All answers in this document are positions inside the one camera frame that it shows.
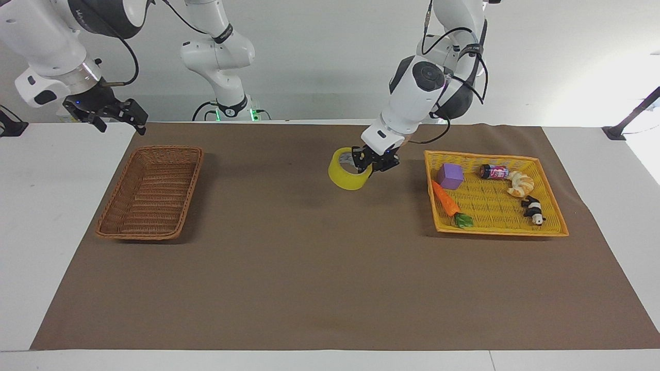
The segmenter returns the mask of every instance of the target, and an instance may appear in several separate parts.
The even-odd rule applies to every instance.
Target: wicker basket
[[[566,222],[538,158],[424,151],[424,159],[428,194],[438,232],[534,237],[568,236]],[[457,164],[463,168],[465,181],[459,189],[447,190],[447,193],[456,201],[462,213],[474,219],[475,226],[472,228],[458,228],[453,218],[445,213],[434,197],[431,181],[436,179],[442,164]],[[506,166],[512,171],[523,172],[534,179],[535,188],[531,195],[541,202],[543,216],[547,219],[542,226],[532,224],[530,218],[523,217],[524,208],[520,205],[521,199],[512,197],[506,192],[511,187],[511,182],[484,180],[477,175],[479,167],[485,164]]]
[[[203,151],[194,147],[135,150],[103,210],[96,234],[120,240],[177,238],[203,157]]]

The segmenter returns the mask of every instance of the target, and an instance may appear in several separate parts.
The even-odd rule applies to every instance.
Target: basket rim
[[[101,227],[105,222],[106,218],[108,217],[108,212],[110,211],[110,207],[113,205],[115,198],[119,194],[119,190],[121,189],[123,180],[126,177],[126,174],[128,173],[128,169],[133,164],[135,157],[138,156],[140,152],[147,150],[154,150],[154,149],[185,149],[197,153],[197,163],[195,166],[195,171],[193,172],[193,175],[191,177],[190,186],[188,187],[188,191],[185,196],[183,211],[179,216],[179,221],[177,222],[176,228],[172,232],[152,233],[152,234],[126,234],[126,233],[102,232]],[[193,192],[195,191],[195,186],[197,185],[197,179],[199,178],[199,172],[201,170],[201,165],[203,160],[204,160],[204,150],[202,150],[202,148],[199,147],[191,147],[191,146],[183,146],[183,145],[152,145],[152,146],[138,147],[135,150],[133,150],[131,156],[128,158],[128,161],[126,162],[126,165],[121,171],[119,180],[117,181],[117,184],[112,190],[112,194],[110,195],[110,198],[108,199],[108,202],[106,203],[106,206],[104,207],[103,212],[101,213],[101,216],[98,219],[98,222],[96,223],[96,231],[95,231],[96,235],[101,238],[110,238],[114,240],[143,240],[143,241],[173,240],[179,237],[183,230],[183,224],[185,222],[185,218],[188,214],[188,208],[190,206],[190,201],[192,199]]]
[[[539,169],[539,174],[541,175],[541,180],[543,181],[543,185],[546,187],[546,190],[548,192],[548,196],[550,197],[551,203],[552,203],[552,208],[554,209],[554,212],[557,214],[557,218],[559,219],[559,224],[561,226],[561,232],[547,232],[547,233],[530,233],[530,232],[488,232],[488,231],[481,231],[481,230],[462,230],[462,229],[454,229],[454,228],[447,228],[445,224],[441,224],[438,222],[436,215],[438,214],[438,208],[436,206],[436,202],[433,196],[433,191],[432,191],[432,177],[431,177],[431,167],[430,167],[430,156],[433,154],[444,154],[444,155],[450,155],[450,156],[459,156],[463,158],[494,158],[494,159],[512,159],[512,160],[527,160],[534,162],[534,164],[538,167]],[[564,215],[562,214],[561,209],[559,208],[559,204],[557,202],[557,198],[554,196],[554,193],[552,192],[552,188],[550,187],[550,182],[548,181],[548,177],[545,174],[545,171],[543,170],[543,166],[541,165],[541,160],[539,160],[536,157],[530,157],[530,156],[517,156],[513,154],[479,154],[479,153],[471,153],[471,152],[453,152],[453,151],[430,151],[430,150],[424,150],[424,166],[426,167],[426,183],[428,187],[428,194],[429,198],[431,201],[431,210],[433,212],[433,221],[436,227],[436,230],[438,232],[444,232],[444,233],[454,233],[454,234],[484,234],[484,235],[491,235],[491,236],[520,236],[520,237],[536,237],[536,238],[545,238],[545,237],[568,237],[570,233],[568,232],[568,226],[566,225],[566,220],[564,219]]]

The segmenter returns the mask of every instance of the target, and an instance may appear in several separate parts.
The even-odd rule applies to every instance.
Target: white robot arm
[[[499,3],[436,0],[429,5],[417,54],[399,65],[389,85],[389,104],[362,133],[366,145],[352,148],[360,172],[369,165],[373,171],[398,165],[397,150],[430,112],[435,118],[453,119],[469,109],[486,36],[484,2]],[[447,31],[444,36],[426,34],[432,11]]]
[[[229,23],[222,1],[185,0],[185,5],[194,27],[210,37],[184,43],[183,64],[211,84],[223,121],[251,121],[251,98],[229,70],[252,64],[254,46]]]
[[[32,107],[64,98],[64,106],[81,121],[100,131],[102,117],[115,118],[145,132],[147,113],[132,99],[117,100],[102,77],[97,61],[78,41],[80,28],[124,38],[135,35],[144,23],[150,1],[122,3],[94,0],[0,0],[0,39],[22,55],[29,68],[16,87]],[[112,29],[98,15],[112,19]]]

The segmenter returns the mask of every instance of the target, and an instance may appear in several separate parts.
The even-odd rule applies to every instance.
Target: brown wicker basket
[[[204,152],[141,147],[131,154],[96,234],[120,240],[173,240],[183,229]]]

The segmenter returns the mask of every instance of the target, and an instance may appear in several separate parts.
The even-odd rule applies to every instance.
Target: toy croissant
[[[534,190],[534,179],[526,174],[510,172],[506,178],[511,181],[511,188],[507,192],[514,197],[527,197]]]

